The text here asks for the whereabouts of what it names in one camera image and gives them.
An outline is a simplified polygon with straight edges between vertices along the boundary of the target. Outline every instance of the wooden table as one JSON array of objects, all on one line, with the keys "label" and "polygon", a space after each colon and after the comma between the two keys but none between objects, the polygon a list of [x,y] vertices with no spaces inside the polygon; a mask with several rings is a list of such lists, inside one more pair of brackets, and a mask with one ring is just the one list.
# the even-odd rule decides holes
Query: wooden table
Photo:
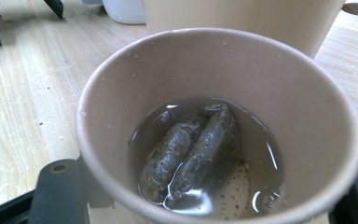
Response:
[{"label": "wooden table", "polygon": [[[59,20],[42,0],[0,1],[0,204],[33,189],[46,164],[78,157],[75,112],[86,81],[107,57],[148,35],[100,6],[63,3]],[[358,16],[340,12],[315,61],[358,107]]]}]

